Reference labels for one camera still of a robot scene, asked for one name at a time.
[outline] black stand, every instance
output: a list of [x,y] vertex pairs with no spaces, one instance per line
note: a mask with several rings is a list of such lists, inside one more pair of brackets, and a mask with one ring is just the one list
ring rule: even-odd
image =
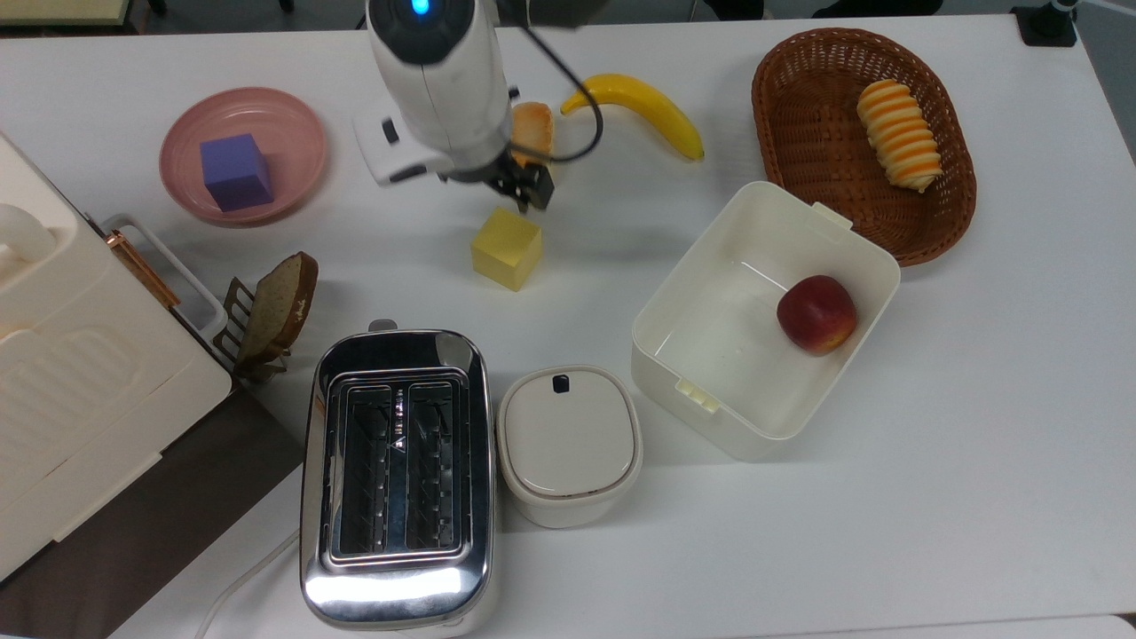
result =
[[1072,47],[1077,43],[1077,31],[1072,27],[1069,11],[1059,11],[1045,5],[1014,7],[1010,13],[1018,16],[1021,41],[1029,47]]

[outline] white lidded container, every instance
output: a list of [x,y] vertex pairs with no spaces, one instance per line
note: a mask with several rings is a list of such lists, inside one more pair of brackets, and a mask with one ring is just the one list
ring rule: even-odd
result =
[[[895,259],[851,226],[775,184],[743,186],[635,318],[635,383],[744,462],[801,432],[900,284]],[[859,318],[821,357],[777,322],[785,291],[812,275],[840,281]]]
[[498,410],[501,474],[533,523],[598,520],[632,487],[643,438],[630,395],[595,366],[561,366],[518,380]]

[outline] pink bowl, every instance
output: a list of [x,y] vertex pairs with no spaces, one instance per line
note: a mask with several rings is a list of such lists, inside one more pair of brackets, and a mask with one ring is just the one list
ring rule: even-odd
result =
[[[273,201],[225,213],[201,174],[201,142],[252,134],[268,165]],[[327,139],[316,114],[294,96],[259,86],[223,91],[190,107],[161,144],[166,191],[193,215],[223,226],[262,224],[292,210],[319,180]]]

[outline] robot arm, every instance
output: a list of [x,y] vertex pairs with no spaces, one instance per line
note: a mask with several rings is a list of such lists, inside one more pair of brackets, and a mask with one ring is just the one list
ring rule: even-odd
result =
[[510,91],[484,0],[368,0],[367,31],[387,96],[354,119],[379,184],[426,173],[484,182],[548,206],[552,180],[509,152]]

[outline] spiral pastry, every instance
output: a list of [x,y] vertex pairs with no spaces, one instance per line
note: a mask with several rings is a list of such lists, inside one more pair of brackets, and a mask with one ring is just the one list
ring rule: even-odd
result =
[[924,192],[943,175],[938,146],[922,118],[919,103],[905,84],[880,80],[860,93],[857,105],[860,122],[868,130],[868,142],[895,186]]

